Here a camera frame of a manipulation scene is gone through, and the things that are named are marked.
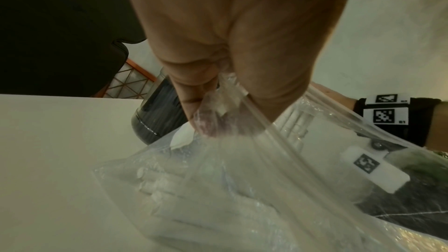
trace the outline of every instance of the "clear plastic bag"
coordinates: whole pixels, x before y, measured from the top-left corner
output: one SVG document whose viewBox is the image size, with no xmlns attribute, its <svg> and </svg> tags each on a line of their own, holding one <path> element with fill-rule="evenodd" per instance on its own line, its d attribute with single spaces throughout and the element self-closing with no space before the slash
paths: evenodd
<svg viewBox="0 0 448 252">
<path fill-rule="evenodd" d="M 403 170 L 424 164 L 446 172 L 447 163 L 365 124 L 319 91 L 309 90 L 270 125 L 223 80 L 195 120 L 212 137 L 195 134 L 178 147 L 172 132 L 94 170 L 146 237 L 188 252 L 447 249 L 377 215 L 385 205 L 397 214 L 427 212 L 397 195 L 416 175 Z M 372 140 L 388 148 L 374 150 Z M 398 178 L 388 180 L 391 173 Z M 413 188 L 404 194 L 420 197 Z M 441 213 L 446 204 L 438 205 L 431 210 Z"/>
</svg>

